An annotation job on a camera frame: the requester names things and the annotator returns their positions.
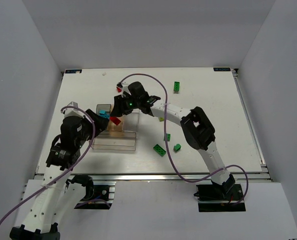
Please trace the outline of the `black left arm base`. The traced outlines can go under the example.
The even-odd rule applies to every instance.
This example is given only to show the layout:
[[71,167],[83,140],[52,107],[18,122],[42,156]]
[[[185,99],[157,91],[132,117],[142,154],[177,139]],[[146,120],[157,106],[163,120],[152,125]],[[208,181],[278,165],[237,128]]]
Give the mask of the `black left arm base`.
[[65,182],[65,193],[69,187],[81,185],[85,196],[77,203],[75,209],[85,210],[109,210],[115,193],[115,186],[112,183],[94,183],[93,178],[86,174],[75,175]]

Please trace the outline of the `smoky grey plastic bin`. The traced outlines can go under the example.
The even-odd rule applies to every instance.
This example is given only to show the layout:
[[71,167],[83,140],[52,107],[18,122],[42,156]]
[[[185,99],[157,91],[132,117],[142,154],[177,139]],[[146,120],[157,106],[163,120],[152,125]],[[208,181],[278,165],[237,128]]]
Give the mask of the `smoky grey plastic bin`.
[[[107,115],[111,116],[111,104],[97,104],[96,105],[96,114],[99,115],[99,110],[106,111]],[[109,132],[111,130],[111,121],[108,119],[108,125],[106,127],[106,131]]]

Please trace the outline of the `green lego brick tilted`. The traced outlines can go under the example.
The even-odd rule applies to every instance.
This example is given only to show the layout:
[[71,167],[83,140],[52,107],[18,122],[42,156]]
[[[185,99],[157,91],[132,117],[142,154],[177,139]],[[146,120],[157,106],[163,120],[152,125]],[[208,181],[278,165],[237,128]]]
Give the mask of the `green lego brick tilted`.
[[181,150],[181,148],[182,146],[179,143],[177,143],[173,146],[173,151],[177,153],[178,151]]

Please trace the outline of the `blue label left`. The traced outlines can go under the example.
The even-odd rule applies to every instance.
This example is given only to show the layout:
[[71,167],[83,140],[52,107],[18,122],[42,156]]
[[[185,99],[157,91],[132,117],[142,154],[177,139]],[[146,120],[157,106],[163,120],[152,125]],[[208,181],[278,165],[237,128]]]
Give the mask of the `blue label left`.
[[80,74],[82,69],[66,69],[65,74]]

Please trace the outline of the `small green lego brick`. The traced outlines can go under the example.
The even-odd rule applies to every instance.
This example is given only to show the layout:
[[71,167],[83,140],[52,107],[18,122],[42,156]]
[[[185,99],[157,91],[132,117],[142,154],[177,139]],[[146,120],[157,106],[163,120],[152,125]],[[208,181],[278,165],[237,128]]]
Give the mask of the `small green lego brick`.
[[169,142],[171,140],[171,135],[169,133],[166,134],[166,140]]

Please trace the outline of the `long green lego near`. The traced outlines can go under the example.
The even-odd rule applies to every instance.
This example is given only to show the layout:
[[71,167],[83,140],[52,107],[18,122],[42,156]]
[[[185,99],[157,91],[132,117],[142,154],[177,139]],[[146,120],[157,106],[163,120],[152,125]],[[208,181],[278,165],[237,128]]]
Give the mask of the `long green lego near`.
[[156,144],[153,147],[153,150],[161,157],[163,157],[167,152],[165,149],[163,149],[159,144]]

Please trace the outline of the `long cyan lego brick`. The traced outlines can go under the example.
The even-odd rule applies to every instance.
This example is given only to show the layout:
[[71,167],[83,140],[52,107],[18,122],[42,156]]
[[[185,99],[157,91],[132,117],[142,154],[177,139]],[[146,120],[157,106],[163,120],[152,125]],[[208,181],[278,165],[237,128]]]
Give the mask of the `long cyan lego brick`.
[[109,119],[110,115],[109,114],[99,114],[100,117],[105,118],[105,119]]

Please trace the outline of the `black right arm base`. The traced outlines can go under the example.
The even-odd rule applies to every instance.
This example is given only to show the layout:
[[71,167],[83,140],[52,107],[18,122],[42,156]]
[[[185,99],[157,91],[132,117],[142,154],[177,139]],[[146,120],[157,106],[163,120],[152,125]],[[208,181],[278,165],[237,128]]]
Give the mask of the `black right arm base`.
[[233,175],[222,185],[214,183],[196,186],[194,197],[197,199],[200,213],[245,212],[242,186],[237,184]]

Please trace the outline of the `clear long front bin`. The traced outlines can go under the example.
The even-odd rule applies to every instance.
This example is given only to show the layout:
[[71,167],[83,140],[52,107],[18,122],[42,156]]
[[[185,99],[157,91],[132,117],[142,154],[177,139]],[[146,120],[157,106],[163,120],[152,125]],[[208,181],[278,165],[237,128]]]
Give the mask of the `clear long front bin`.
[[133,131],[103,131],[92,143],[94,150],[135,151],[137,135]]

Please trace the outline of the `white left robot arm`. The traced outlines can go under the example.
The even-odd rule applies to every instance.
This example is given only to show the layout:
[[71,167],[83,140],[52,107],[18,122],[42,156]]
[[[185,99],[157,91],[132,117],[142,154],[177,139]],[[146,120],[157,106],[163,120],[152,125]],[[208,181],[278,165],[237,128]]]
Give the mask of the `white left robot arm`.
[[58,228],[65,215],[91,194],[90,176],[80,174],[72,180],[69,177],[84,157],[82,146],[92,144],[106,130],[109,119],[73,106],[64,107],[61,112],[64,118],[59,135],[51,143],[41,189],[33,197],[33,205],[22,224],[11,229],[12,240],[60,239]]

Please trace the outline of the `blue label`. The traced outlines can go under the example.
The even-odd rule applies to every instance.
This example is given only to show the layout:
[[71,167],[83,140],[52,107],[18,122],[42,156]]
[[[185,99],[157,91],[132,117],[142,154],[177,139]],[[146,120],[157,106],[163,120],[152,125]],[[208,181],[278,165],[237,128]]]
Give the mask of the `blue label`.
[[214,67],[213,70],[215,72],[230,72],[231,68],[230,67]]
[[82,69],[66,69],[65,74],[80,74]]

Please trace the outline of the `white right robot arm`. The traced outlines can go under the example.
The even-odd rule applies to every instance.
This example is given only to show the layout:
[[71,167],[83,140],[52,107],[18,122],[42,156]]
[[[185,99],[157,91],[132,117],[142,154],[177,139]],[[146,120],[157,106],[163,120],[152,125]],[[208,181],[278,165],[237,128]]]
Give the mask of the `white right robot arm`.
[[198,151],[207,169],[213,174],[213,187],[224,196],[230,192],[235,179],[225,167],[215,142],[215,128],[201,107],[187,109],[165,104],[160,97],[149,95],[138,81],[131,84],[118,83],[117,89],[119,94],[114,97],[113,117],[126,116],[138,109],[143,114],[164,118],[180,126],[188,145]]

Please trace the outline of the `blue label right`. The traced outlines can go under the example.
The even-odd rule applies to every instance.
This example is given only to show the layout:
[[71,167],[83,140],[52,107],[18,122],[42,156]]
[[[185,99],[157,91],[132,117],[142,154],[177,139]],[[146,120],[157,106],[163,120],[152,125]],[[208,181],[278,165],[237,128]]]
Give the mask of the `blue label right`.
[[230,67],[214,67],[213,70],[215,72],[230,72],[231,68]]

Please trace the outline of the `green long lego far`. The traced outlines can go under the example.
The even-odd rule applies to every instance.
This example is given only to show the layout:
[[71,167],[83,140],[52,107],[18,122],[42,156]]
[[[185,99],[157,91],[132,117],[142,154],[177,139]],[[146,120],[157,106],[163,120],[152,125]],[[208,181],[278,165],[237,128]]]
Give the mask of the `green long lego far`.
[[180,82],[179,81],[175,81],[173,84],[173,92],[175,94],[178,94],[180,92]]

